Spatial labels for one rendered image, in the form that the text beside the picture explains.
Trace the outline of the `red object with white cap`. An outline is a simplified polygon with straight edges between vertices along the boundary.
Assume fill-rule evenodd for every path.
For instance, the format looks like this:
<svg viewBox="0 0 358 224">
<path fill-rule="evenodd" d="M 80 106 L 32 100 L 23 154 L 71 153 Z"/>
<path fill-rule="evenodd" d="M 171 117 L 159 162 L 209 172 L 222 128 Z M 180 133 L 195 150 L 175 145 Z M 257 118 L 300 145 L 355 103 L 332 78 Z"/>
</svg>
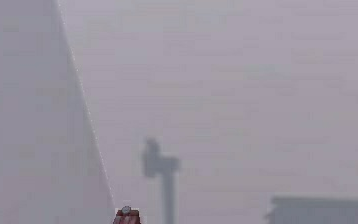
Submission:
<svg viewBox="0 0 358 224">
<path fill-rule="evenodd" d="M 124 206 L 116 212 L 113 224 L 142 224 L 140 212 L 131 206 Z"/>
</svg>

